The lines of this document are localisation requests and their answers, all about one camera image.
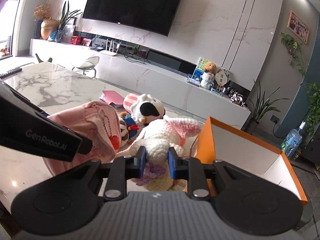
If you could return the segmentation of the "sailor dog plush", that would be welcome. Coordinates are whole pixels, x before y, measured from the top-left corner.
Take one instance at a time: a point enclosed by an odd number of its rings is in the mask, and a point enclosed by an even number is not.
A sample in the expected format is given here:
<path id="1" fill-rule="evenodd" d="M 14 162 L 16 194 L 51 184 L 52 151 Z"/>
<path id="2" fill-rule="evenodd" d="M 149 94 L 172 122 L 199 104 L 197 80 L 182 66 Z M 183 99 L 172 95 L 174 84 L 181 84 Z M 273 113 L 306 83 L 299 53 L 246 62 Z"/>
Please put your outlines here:
<path id="1" fill-rule="evenodd" d="M 121 112 L 118 116 L 121 133 L 121 147 L 128 145 L 135 140 L 140 132 L 140 127 L 126 112 Z"/>

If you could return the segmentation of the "white crochet bunny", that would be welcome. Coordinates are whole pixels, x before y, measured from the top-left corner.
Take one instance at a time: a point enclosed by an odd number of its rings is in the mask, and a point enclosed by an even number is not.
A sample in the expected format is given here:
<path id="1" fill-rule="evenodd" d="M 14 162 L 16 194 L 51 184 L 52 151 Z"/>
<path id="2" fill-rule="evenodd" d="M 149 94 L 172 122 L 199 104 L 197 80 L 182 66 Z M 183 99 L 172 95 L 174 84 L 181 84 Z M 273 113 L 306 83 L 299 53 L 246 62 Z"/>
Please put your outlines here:
<path id="1" fill-rule="evenodd" d="M 179 157 L 186 155 L 185 140 L 197 136 L 202 124 L 192 118 L 171 118 L 167 115 L 142 129 L 138 137 L 117 157 L 135 156 L 141 146 L 146 149 L 146 166 L 142 178 L 131 181 L 148 191 L 183 191 L 184 179 L 172 179 L 167 163 L 169 148 L 173 147 Z"/>

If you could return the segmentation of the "pink plush backpack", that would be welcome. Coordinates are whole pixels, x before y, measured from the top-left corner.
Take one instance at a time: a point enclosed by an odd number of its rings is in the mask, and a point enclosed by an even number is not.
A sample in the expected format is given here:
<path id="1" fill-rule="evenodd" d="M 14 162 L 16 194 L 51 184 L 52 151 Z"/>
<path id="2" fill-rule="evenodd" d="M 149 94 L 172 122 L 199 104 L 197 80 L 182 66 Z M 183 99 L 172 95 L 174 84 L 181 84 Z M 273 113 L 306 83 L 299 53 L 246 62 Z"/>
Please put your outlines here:
<path id="1" fill-rule="evenodd" d="M 91 101 L 48 116 L 53 122 L 65 126 L 92 141 L 88 154 L 77 153 L 72 162 L 44 158 L 49 172 L 56 176 L 91 159 L 110 163 L 120 149 L 121 134 L 116 110 L 100 101 Z"/>

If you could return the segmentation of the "white cow plush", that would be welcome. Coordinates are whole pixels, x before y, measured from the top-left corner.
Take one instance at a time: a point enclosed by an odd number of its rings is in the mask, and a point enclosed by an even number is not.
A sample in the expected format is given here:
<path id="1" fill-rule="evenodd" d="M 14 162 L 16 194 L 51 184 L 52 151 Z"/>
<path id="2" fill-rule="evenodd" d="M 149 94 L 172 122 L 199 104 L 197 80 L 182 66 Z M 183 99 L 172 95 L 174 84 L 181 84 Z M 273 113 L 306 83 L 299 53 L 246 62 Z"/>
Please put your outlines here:
<path id="1" fill-rule="evenodd" d="M 130 106 L 131 118 L 140 127 L 146 127 L 150 122 L 162 119 L 165 108 L 161 101 L 150 94 L 142 94 Z"/>

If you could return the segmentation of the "pink striped hat plush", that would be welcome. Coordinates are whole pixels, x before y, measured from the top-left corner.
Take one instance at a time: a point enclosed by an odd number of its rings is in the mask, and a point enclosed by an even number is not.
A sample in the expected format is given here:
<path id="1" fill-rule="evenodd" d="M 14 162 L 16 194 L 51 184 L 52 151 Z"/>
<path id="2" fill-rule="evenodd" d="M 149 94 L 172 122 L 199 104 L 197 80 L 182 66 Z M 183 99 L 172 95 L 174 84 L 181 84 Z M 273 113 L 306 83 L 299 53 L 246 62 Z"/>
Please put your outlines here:
<path id="1" fill-rule="evenodd" d="M 134 93 L 127 94 L 127 96 L 125 96 L 124 101 L 123 101 L 124 109 L 128 113 L 132 114 L 132 112 L 137 107 L 139 100 L 140 100 L 140 95 L 134 94 Z"/>

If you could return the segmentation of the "black remote control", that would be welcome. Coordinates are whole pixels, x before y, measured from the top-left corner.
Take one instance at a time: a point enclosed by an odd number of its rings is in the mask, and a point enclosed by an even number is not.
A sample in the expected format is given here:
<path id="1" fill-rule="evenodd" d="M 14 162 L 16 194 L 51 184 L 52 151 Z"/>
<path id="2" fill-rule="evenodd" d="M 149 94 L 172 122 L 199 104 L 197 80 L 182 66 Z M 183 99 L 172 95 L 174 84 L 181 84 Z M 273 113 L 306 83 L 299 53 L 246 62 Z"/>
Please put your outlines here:
<path id="1" fill-rule="evenodd" d="M 8 70 L 7 72 L 4 72 L 4 73 L 0 74 L 0 78 L 4 79 L 6 77 L 9 77 L 9 76 L 14 75 L 16 73 L 19 73 L 21 71 L 22 71 L 22 68 L 21 67 L 17 67 L 17 68 Z"/>

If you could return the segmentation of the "black toy vehicle model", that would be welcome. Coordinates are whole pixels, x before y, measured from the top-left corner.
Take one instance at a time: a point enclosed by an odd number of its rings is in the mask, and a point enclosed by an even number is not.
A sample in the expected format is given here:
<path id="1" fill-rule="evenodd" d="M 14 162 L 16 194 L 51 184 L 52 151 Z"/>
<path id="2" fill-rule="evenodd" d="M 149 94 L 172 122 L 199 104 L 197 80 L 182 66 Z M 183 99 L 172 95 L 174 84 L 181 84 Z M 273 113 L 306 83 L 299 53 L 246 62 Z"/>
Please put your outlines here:
<path id="1" fill-rule="evenodd" d="M 246 98 L 236 89 L 228 87 L 226 90 L 226 94 L 232 103 L 244 108 L 247 107 Z"/>

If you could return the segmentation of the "round paper fan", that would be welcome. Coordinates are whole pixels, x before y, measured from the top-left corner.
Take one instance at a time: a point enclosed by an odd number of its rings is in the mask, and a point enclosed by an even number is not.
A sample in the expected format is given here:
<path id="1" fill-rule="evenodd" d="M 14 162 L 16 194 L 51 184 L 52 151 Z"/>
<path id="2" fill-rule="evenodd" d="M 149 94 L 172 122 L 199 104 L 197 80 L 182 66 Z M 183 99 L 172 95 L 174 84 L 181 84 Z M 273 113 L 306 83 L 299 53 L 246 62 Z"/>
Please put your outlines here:
<path id="1" fill-rule="evenodd" d="M 220 90 L 230 80 L 230 71 L 225 67 L 220 67 L 215 74 L 217 90 Z"/>

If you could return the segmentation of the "golden acorn vase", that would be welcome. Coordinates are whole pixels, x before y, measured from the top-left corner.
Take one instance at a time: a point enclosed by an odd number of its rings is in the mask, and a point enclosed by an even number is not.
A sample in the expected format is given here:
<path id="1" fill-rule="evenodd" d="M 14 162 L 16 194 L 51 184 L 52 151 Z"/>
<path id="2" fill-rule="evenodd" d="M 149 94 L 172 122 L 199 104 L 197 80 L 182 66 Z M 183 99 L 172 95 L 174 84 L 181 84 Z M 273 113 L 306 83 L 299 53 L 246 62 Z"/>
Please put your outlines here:
<path id="1" fill-rule="evenodd" d="M 41 37 L 43 40 L 47 40 L 51 33 L 57 31 L 59 21 L 54 19 L 45 19 L 41 23 Z"/>

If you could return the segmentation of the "white wifi router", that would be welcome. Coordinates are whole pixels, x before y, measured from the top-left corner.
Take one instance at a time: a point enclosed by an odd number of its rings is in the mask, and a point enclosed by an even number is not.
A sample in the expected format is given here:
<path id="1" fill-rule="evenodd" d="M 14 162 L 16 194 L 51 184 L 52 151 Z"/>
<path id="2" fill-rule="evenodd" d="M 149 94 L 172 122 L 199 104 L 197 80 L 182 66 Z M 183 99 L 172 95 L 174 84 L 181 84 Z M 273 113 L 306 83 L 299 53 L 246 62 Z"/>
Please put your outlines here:
<path id="1" fill-rule="evenodd" d="M 121 41 L 116 42 L 115 40 L 107 39 L 106 44 L 105 44 L 105 48 L 103 50 L 101 50 L 100 52 L 105 55 L 116 56 L 119 51 L 120 46 L 121 46 Z"/>

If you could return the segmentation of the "left potted green plant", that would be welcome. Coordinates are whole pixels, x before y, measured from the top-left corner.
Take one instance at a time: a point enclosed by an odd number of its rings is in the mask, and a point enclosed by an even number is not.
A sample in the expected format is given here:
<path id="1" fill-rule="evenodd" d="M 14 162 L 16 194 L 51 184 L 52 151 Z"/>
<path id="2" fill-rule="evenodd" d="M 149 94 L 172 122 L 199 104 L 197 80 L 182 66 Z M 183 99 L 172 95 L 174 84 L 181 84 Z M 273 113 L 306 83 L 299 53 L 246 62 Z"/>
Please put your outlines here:
<path id="1" fill-rule="evenodd" d="M 80 9 L 70 11 L 69 1 L 65 1 L 63 5 L 63 9 L 61 12 L 60 22 L 57 29 L 57 33 L 55 36 L 55 42 L 60 43 L 62 42 L 63 38 L 63 29 L 67 25 L 67 23 L 76 16 L 79 16 L 81 14 Z"/>

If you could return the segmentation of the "hanging pothos plant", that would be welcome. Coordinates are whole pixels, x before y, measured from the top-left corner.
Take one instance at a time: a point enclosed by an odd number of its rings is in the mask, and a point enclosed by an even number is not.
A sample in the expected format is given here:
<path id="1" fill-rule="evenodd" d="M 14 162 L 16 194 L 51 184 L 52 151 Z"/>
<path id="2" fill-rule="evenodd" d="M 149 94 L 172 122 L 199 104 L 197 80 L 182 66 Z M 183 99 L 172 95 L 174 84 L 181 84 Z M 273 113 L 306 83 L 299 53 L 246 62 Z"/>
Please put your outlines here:
<path id="1" fill-rule="evenodd" d="M 309 106 L 303 118 L 303 122 L 305 123 L 305 125 L 302 131 L 302 135 L 305 138 L 310 138 L 311 140 L 313 140 L 315 134 L 315 126 L 319 124 L 319 86 L 315 82 L 305 82 L 304 85 L 307 87 L 306 93 L 309 99 Z"/>

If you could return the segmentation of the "wall trailing vine plant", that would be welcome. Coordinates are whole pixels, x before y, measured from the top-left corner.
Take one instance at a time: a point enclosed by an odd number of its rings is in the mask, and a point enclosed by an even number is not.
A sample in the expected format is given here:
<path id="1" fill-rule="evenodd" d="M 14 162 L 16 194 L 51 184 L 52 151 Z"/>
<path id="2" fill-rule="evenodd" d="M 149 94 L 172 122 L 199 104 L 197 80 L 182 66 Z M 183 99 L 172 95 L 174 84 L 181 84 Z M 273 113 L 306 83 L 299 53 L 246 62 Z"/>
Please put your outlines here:
<path id="1" fill-rule="evenodd" d="M 303 44 L 297 42 L 290 34 L 280 33 L 280 35 L 280 42 L 286 48 L 286 51 L 289 54 L 289 65 L 293 68 L 296 68 L 302 78 L 304 78 L 309 64 L 307 63 L 306 57 L 302 52 Z"/>

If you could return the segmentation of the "black wall television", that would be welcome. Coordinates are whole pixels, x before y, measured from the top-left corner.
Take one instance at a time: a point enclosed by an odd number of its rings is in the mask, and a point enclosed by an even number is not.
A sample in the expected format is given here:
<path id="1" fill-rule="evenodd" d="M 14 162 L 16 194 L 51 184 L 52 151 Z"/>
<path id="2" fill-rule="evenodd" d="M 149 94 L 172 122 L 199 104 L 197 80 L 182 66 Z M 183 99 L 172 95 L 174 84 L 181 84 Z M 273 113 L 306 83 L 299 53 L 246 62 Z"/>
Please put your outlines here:
<path id="1" fill-rule="evenodd" d="M 83 18 L 168 36 L 181 0 L 87 0 Z"/>

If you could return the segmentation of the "framed wall picture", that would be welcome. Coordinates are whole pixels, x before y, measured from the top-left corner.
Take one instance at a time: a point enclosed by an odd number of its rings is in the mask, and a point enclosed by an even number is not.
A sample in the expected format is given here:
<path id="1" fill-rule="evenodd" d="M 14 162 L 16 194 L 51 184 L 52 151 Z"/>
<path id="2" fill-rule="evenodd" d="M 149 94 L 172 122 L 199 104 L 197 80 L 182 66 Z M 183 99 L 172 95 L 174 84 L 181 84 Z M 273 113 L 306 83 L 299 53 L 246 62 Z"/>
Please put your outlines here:
<path id="1" fill-rule="evenodd" d="M 291 10 L 287 27 L 307 44 L 310 28 Z"/>

